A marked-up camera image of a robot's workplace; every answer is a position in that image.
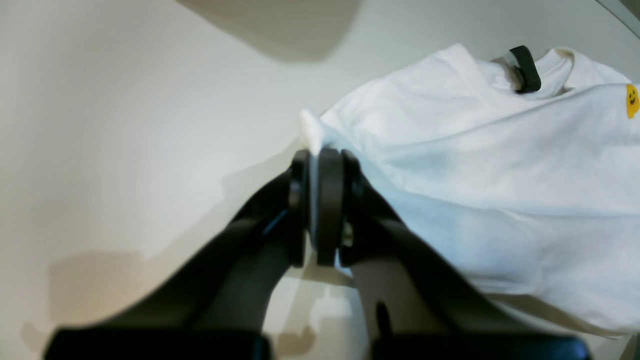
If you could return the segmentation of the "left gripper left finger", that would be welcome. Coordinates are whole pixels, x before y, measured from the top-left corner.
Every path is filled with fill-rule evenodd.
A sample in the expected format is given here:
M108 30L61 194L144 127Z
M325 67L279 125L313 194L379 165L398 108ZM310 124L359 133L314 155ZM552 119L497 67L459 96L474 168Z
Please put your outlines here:
M55 331L46 360L272 360L272 292L306 259L310 153L261 187L160 287L112 317Z

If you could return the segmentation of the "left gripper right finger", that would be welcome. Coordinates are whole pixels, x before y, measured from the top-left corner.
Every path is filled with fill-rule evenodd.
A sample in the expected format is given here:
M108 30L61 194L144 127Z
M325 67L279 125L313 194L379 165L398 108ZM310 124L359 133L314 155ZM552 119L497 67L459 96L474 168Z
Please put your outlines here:
M375 360L589 360L574 335L544 332L515 319L409 230L348 150L343 162L343 223L338 246L366 312Z

